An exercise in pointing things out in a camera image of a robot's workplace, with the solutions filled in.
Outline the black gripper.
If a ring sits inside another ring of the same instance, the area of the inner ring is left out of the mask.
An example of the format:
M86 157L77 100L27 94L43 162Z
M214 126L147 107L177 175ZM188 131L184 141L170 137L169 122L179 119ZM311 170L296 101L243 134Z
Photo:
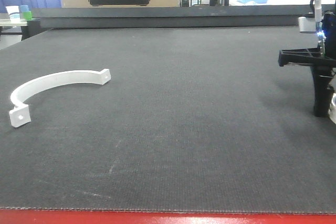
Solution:
M314 84L313 112L316 117L327 117L334 87L330 85L335 67L335 12L326 12L322 18L322 46L304 49L280 50L278 64L312 66Z

